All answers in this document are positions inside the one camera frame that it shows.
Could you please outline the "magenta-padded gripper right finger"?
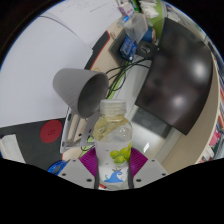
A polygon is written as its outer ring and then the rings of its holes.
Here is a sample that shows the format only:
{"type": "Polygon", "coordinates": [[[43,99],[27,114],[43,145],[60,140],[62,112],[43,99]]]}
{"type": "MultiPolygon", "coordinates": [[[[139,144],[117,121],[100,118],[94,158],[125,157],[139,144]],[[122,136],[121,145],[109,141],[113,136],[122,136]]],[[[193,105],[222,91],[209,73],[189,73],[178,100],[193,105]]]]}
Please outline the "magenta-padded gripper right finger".
{"type": "Polygon", "coordinates": [[[128,175],[130,189],[144,187],[167,175],[167,171],[156,159],[148,159],[137,149],[131,149],[128,175]]]}

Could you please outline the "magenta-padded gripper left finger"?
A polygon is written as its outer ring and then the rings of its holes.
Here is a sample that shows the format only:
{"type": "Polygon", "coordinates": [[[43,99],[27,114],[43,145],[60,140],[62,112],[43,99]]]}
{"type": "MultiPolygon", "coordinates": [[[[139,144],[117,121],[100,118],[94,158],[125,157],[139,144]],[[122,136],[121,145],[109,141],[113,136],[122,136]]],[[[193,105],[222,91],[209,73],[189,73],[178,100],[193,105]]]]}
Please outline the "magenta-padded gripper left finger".
{"type": "Polygon", "coordinates": [[[99,175],[95,149],[90,149],[81,158],[71,159],[59,176],[83,188],[97,189],[99,175]]]}

